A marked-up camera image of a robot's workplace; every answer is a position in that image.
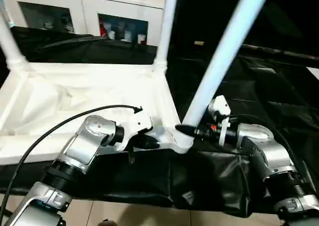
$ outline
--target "white pole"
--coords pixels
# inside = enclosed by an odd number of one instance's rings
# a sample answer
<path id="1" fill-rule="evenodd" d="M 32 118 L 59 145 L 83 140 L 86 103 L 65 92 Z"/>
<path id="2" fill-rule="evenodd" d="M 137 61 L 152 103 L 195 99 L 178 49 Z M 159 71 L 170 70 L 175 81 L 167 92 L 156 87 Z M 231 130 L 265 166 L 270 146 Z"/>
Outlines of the white pole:
<path id="1" fill-rule="evenodd" d="M 239 0 L 189 106 L 183 124 L 194 126 L 199 124 L 265 1 Z M 192 145 L 191 137 L 179 136 L 178 138 L 178 144 Z"/>
<path id="2" fill-rule="evenodd" d="M 21 54 L 3 13 L 0 11 L 0 47 L 5 54 L 9 69 L 27 65 L 25 57 Z"/>
<path id="3" fill-rule="evenodd" d="M 167 66 L 167 53 L 170 42 L 171 29 L 175 15 L 175 7 L 177 0 L 166 0 L 161 25 L 161 33 L 159 46 L 154 60 L 155 66 Z"/>

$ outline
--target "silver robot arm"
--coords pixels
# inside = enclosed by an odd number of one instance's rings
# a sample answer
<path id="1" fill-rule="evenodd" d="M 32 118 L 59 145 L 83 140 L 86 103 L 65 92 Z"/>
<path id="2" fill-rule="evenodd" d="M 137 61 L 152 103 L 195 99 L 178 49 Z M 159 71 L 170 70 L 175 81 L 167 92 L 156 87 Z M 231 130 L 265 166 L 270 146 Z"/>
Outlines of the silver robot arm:
<path id="1" fill-rule="evenodd" d="M 319 201 L 314 190 L 307 187 L 295 162 L 275 141 L 273 133 L 261 125 L 239 123 L 231 126 L 230 107 L 224 96 L 213 99 L 208 111 L 216 125 L 177 125 L 176 129 L 202 140 L 218 142 L 221 148 L 228 143 L 237 150 L 249 152 L 252 166 L 265 183 L 277 215 L 287 225 L 319 225 Z"/>
<path id="2" fill-rule="evenodd" d="M 290 221 L 311 211 L 319 213 L 318 199 L 312 190 L 305 187 L 289 153 L 274 140 L 269 129 L 241 123 L 237 136 L 239 147 L 252 149 L 252 164 L 265 183 L 280 218 Z"/>
<path id="3" fill-rule="evenodd" d="M 99 150 L 107 146 L 123 151 L 132 136 L 151 127 L 151 118 L 144 111 L 120 125 L 99 115 L 88 116 L 5 226 L 66 225 L 58 212 L 67 210 L 72 201 L 72 191 L 88 172 Z"/>

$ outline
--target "white cabinet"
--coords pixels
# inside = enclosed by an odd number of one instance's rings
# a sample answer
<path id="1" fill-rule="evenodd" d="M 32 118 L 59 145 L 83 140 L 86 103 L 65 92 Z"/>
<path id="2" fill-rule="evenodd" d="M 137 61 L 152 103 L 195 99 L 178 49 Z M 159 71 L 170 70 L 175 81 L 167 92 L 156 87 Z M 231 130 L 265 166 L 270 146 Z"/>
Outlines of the white cabinet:
<path id="1" fill-rule="evenodd" d="M 4 0 L 22 27 L 93 34 L 157 46 L 165 0 Z"/>
<path id="2" fill-rule="evenodd" d="M 101 36 L 105 28 L 117 40 L 158 45 L 163 9 L 111 0 L 82 0 L 89 34 Z"/>
<path id="3" fill-rule="evenodd" d="M 81 0 L 4 0 L 17 26 L 87 33 Z"/>

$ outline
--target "floor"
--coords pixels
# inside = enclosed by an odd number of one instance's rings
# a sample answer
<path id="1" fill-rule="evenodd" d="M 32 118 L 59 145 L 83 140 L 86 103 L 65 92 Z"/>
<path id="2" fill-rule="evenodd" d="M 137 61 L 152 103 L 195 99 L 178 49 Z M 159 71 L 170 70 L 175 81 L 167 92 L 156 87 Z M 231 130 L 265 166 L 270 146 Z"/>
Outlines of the floor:
<path id="1" fill-rule="evenodd" d="M 23 199 L 10 196 L 7 209 L 13 211 Z M 67 226 L 96 226 L 105 219 L 119 226 L 280 226 L 275 215 L 252 214 L 248 219 L 220 212 L 167 209 L 101 201 L 73 200 L 63 216 Z"/>

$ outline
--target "black plastic sheet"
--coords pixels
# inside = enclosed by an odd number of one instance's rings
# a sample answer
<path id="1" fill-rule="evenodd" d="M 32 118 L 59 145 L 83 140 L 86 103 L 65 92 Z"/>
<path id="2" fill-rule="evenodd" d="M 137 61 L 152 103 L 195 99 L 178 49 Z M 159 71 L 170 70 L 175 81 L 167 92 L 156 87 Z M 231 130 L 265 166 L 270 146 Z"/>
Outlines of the black plastic sheet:
<path id="1" fill-rule="evenodd" d="M 133 46 L 91 35 L 17 27 L 12 31 L 23 54 L 33 62 L 151 64 L 156 52 L 154 47 Z M 181 118 L 210 57 L 200 51 L 187 57 L 170 51 L 166 77 Z M 254 56 L 254 52 L 245 52 L 234 60 L 217 94 L 225 95 L 232 113 L 258 115 L 282 131 L 295 154 L 309 164 L 319 190 L 319 179 L 315 176 L 319 169 L 316 161 L 319 154 L 318 87 L 318 80 L 300 62 L 296 66 L 283 63 L 282 59 L 278 61 L 274 56 L 264 60 Z M 210 120 L 206 114 L 202 121 Z M 25 164 L 13 193 L 26 194 L 33 183 L 41 179 L 43 169 L 49 164 Z M 14 167 L 0 167 L 0 192 L 6 190 Z M 184 155 L 170 150 L 137 153 L 132 165 L 126 153 L 99 156 L 80 187 L 74 189 L 74 196 L 224 211 L 248 217 L 252 212 L 272 213 L 265 192 L 248 157 L 220 153 L 212 144 L 196 141 Z"/>

